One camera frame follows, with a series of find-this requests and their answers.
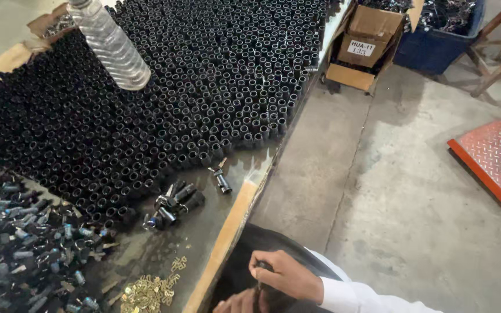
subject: concrete floor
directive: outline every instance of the concrete floor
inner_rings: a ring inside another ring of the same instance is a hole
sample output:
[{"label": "concrete floor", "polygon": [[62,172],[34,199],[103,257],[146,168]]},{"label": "concrete floor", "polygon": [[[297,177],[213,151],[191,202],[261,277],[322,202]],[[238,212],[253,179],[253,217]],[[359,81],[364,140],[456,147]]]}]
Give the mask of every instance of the concrete floor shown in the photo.
[{"label": "concrete floor", "polygon": [[[59,3],[0,1],[0,54]],[[501,0],[487,1],[485,19],[499,10]],[[474,99],[466,90],[477,80],[463,59],[444,83],[393,66],[375,97],[318,85],[250,221],[380,294],[446,313],[501,312],[501,207],[446,145],[501,117],[501,82]]]}]

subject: wooden board edge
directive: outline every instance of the wooden board edge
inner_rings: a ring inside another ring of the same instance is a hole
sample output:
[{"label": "wooden board edge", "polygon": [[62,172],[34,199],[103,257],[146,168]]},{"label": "wooden board edge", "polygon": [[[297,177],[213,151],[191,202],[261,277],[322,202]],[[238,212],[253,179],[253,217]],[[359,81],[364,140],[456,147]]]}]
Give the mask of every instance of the wooden board edge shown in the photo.
[{"label": "wooden board edge", "polygon": [[214,281],[216,274],[226,260],[226,255],[232,248],[235,238],[240,234],[247,221],[248,210],[253,204],[257,190],[258,186],[254,182],[244,181],[235,203],[233,203],[231,211],[219,232],[204,272],[183,309],[184,313],[198,311],[200,304],[206,297],[208,287]]},{"label": "wooden board edge", "polygon": [[15,44],[0,55],[0,72],[11,72],[26,63],[31,55],[32,51],[23,43]]}]

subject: orange metal plate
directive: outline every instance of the orange metal plate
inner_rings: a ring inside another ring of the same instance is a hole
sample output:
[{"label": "orange metal plate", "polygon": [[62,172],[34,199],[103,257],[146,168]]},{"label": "orange metal plate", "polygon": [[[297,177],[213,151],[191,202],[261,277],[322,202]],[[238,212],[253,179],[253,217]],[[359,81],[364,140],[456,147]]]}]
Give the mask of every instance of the orange metal plate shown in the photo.
[{"label": "orange metal plate", "polygon": [[501,201],[501,120],[452,139],[448,145]]}]

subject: table surface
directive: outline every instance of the table surface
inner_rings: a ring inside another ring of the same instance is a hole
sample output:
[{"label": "table surface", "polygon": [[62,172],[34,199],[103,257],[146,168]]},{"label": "table surface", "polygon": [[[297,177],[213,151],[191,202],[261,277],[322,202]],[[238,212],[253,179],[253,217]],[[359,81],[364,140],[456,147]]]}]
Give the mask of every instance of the table surface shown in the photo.
[{"label": "table surface", "polygon": [[[321,62],[325,61],[332,37],[349,4],[350,0],[340,4],[340,10],[326,23],[323,49],[319,53]],[[4,53],[0,56],[0,70],[10,71],[28,60],[25,56],[27,49],[14,47],[8,53],[11,55],[5,56]],[[317,79],[318,73],[311,75],[309,90]],[[299,101],[293,122],[298,119],[304,102],[306,96]],[[199,308],[204,309],[218,273],[237,243],[253,204],[261,194],[268,175],[272,173],[272,166],[281,155],[294,124],[291,123],[281,141],[270,141],[260,150],[238,150],[228,156],[223,170],[233,188],[231,194],[221,194],[216,178],[207,169],[179,173],[179,178],[194,183],[206,196],[206,204],[181,217],[180,223],[168,231],[149,232],[141,227],[143,216],[154,213],[155,196],[143,200],[138,205],[142,210],[140,220],[132,231],[119,234],[116,240],[120,245],[114,248],[114,252],[101,262],[89,262],[84,269],[86,288],[98,293],[102,287],[117,281],[118,284],[102,297],[107,302],[142,275],[167,277],[173,260],[185,256],[186,268],[177,272],[181,278],[173,289],[173,302],[170,307],[164,306],[162,312],[195,312]],[[120,311],[117,302],[112,311]]]}]

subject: hand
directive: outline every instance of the hand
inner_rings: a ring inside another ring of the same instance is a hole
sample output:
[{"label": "hand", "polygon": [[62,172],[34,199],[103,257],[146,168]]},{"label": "hand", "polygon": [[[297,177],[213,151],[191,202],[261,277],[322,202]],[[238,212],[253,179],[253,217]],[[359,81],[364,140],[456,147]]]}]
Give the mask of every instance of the hand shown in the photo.
[{"label": "hand", "polygon": [[[274,272],[256,267],[258,261],[268,262]],[[312,300],[319,305],[324,301],[324,283],[320,277],[315,276],[285,251],[254,251],[249,270],[255,279],[286,295],[296,299]]]},{"label": "hand", "polygon": [[251,288],[231,296],[227,301],[220,301],[213,313],[268,313],[268,304],[266,304],[263,292],[258,299],[260,312],[253,312],[253,305],[254,288]]}]

